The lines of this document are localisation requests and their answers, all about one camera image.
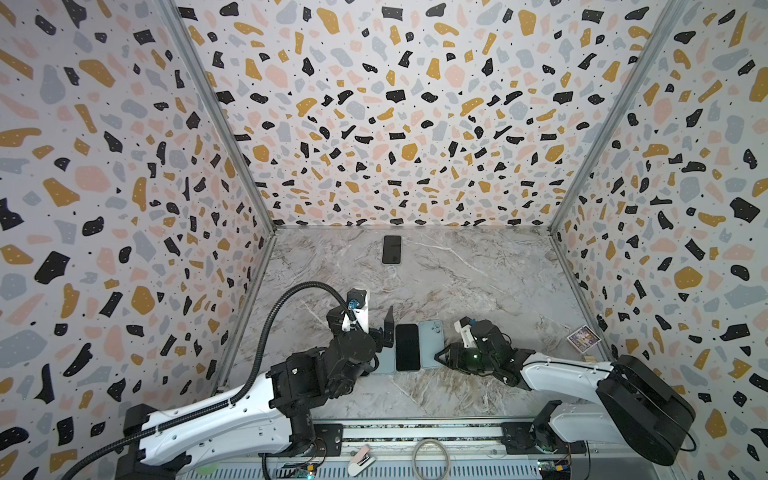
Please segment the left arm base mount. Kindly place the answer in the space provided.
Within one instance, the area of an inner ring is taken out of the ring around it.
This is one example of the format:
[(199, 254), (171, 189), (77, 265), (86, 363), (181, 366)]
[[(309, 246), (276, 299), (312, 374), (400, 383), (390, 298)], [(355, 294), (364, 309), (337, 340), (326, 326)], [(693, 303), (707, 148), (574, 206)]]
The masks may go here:
[(319, 449), (326, 457), (339, 457), (343, 446), (344, 425), (342, 423), (320, 423), (311, 427), (300, 427), (288, 437), (287, 447), (271, 453), (271, 456), (296, 457)]

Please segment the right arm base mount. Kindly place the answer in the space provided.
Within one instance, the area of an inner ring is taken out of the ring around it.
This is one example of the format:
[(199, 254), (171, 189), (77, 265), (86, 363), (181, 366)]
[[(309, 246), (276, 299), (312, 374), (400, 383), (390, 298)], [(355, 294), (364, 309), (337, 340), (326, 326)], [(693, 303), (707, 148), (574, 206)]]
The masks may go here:
[(531, 421), (512, 421), (500, 424), (500, 442), (509, 455), (560, 455), (585, 454), (583, 441), (567, 443), (561, 440), (547, 425)]

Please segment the light blue case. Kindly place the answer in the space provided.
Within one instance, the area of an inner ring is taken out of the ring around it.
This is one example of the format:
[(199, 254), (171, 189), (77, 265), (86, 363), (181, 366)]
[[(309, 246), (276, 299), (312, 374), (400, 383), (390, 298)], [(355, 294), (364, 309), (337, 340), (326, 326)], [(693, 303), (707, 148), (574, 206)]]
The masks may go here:
[(383, 348), (376, 355), (378, 367), (372, 372), (372, 375), (390, 376), (396, 372), (396, 353), (394, 348)]

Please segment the black phone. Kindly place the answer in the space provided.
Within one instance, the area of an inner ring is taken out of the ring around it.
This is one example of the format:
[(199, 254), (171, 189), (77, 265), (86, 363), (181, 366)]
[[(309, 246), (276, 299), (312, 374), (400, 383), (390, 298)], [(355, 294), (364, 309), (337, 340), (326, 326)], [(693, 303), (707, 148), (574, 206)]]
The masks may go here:
[(395, 362), (398, 372), (418, 371), (421, 368), (419, 329), (416, 324), (395, 327)]
[(381, 261), (385, 265), (399, 265), (402, 257), (402, 237), (399, 235), (385, 235)]

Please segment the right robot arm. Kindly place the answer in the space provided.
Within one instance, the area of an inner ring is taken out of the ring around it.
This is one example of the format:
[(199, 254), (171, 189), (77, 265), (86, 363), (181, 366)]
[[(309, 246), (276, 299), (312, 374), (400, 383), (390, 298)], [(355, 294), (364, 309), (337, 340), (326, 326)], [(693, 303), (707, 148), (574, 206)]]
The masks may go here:
[(434, 355), (444, 367), (467, 375), (490, 376), (507, 387), (547, 391), (575, 398), (548, 402), (526, 432), (506, 436), (512, 448), (559, 454), (573, 443), (625, 445), (640, 457), (671, 466), (686, 443), (693, 407), (632, 355), (613, 362), (587, 362), (516, 348), (489, 320), (463, 318), (462, 339)]

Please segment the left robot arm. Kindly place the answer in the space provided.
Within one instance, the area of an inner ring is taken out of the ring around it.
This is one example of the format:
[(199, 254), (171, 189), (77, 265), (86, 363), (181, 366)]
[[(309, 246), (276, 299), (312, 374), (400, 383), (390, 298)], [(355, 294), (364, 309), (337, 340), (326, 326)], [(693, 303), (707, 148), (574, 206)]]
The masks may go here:
[[(316, 440), (311, 411), (352, 393), (358, 378), (378, 367), (394, 344), (386, 315), (369, 332), (339, 330), (330, 344), (290, 355), (242, 386), (176, 409), (140, 404), (129, 409), (123, 432), (132, 438), (118, 460), (118, 479), (173, 479), (198, 466), (247, 454), (305, 452)], [(146, 438), (134, 436), (144, 430)]]

